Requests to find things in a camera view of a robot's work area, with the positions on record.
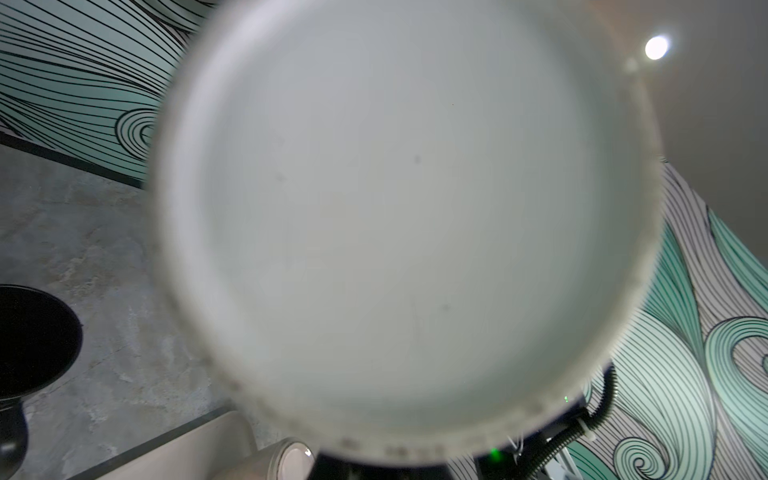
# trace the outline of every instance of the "black cable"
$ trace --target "black cable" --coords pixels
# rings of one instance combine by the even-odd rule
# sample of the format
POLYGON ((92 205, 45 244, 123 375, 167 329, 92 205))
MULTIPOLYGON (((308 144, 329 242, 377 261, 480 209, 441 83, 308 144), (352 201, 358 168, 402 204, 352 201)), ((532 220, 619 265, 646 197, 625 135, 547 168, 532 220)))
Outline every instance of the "black cable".
MULTIPOLYGON (((598 405, 598 408, 592 415, 586 415, 585 418, 581 419, 588 429, 594 430, 603 424, 608 415, 611 414, 615 396, 616 369, 613 364, 610 364, 603 373, 603 398, 600 399, 600 405, 598 405)), ((584 430, 581 427, 581 423, 578 421, 572 423, 540 449, 537 449, 531 458, 521 465, 514 478, 517 480, 529 480, 536 472, 544 468, 558 452, 583 434, 584 430)))

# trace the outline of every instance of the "gray marble surface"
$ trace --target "gray marble surface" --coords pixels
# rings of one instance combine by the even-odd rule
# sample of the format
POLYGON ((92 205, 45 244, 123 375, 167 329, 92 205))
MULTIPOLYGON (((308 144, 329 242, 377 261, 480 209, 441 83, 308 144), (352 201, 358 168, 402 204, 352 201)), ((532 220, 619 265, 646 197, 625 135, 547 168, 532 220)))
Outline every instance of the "gray marble surface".
MULTIPOLYGON (((71 369, 25 403, 30 448, 13 480, 59 480, 229 402, 153 287, 147 195, 0 146, 0 283, 78 314, 71 369)), ((282 438, 249 415, 260 448, 282 438)))

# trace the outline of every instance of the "green led indicator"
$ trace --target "green led indicator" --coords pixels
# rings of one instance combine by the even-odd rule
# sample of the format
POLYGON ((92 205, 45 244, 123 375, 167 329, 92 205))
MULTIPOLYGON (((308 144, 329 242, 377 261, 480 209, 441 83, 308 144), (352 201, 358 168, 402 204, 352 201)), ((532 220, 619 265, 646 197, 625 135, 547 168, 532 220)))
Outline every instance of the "green led indicator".
POLYGON ((491 462, 499 463, 502 460, 502 453, 497 449, 491 449, 491 453, 488 455, 491 457, 491 462))

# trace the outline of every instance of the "black round object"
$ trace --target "black round object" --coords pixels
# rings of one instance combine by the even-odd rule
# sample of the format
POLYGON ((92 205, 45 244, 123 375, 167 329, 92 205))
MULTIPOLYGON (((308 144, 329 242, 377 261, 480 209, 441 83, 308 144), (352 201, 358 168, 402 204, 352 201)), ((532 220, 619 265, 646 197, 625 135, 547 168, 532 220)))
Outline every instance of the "black round object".
POLYGON ((82 343, 66 303, 28 286, 0 285, 0 480, 11 478, 27 452, 23 398, 64 375, 82 343))

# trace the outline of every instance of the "recessed spotlight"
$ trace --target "recessed spotlight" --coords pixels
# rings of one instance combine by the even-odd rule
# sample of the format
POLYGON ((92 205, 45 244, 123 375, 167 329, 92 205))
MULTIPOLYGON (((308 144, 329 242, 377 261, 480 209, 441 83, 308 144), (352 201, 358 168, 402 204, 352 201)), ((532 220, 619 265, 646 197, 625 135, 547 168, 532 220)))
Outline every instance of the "recessed spotlight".
POLYGON ((651 60, 658 60, 659 58, 665 56, 669 49, 669 40, 667 40, 666 37, 659 35, 657 37, 653 37, 648 41, 647 44, 645 44, 645 55, 647 55, 651 60))

